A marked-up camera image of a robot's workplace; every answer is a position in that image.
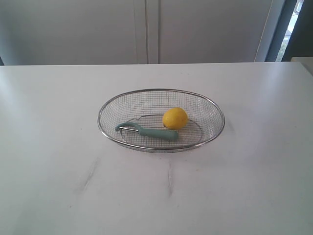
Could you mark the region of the teal handled peeler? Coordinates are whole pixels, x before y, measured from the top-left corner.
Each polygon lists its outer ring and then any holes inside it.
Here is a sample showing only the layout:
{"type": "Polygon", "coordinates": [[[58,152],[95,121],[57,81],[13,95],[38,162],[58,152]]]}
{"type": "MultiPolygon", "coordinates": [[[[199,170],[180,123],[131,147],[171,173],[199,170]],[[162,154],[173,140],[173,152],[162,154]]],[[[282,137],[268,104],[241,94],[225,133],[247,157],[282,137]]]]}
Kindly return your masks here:
{"type": "Polygon", "coordinates": [[[141,127],[139,124],[134,122],[125,122],[116,126],[115,130],[129,130],[138,132],[139,135],[151,138],[158,138],[167,141],[176,141],[179,138],[179,135],[176,131],[173,130],[158,130],[158,129],[147,129],[141,127]]]}

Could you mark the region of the yellow lemon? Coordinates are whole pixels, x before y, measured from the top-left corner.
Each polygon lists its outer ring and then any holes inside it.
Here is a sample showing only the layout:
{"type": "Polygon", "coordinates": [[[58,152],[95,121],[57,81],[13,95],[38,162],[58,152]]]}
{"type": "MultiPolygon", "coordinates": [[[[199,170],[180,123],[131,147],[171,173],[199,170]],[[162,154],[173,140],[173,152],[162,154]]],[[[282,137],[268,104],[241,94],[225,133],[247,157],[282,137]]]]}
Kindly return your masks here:
{"type": "Polygon", "coordinates": [[[187,124],[188,115],[182,108],[175,107],[163,115],[162,122],[170,130],[180,130],[187,124]]]}

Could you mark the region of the white cabinet doors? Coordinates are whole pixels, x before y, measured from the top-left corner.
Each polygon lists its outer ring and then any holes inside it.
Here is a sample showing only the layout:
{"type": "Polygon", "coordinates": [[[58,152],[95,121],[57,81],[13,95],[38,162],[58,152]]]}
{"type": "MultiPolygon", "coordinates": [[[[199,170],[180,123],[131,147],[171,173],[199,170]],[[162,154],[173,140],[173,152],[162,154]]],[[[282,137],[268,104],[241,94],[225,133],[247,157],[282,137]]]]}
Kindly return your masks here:
{"type": "Polygon", "coordinates": [[[263,62],[281,0],[3,0],[5,65],[263,62]]]}

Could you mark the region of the window with grey frame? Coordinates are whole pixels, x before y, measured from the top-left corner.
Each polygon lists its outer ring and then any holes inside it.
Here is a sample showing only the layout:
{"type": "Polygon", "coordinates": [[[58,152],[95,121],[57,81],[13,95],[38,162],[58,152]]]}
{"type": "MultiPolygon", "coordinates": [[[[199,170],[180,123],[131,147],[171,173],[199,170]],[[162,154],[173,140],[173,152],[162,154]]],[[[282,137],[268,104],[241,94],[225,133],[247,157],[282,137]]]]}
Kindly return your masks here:
{"type": "Polygon", "coordinates": [[[275,62],[279,56],[284,38],[287,44],[281,62],[289,62],[293,57],[313,56],[313,2],[304,0],[292,31],[288,31],[292,14],[296,8],[296,0],[271,0],[254,62],[275,62]]]}

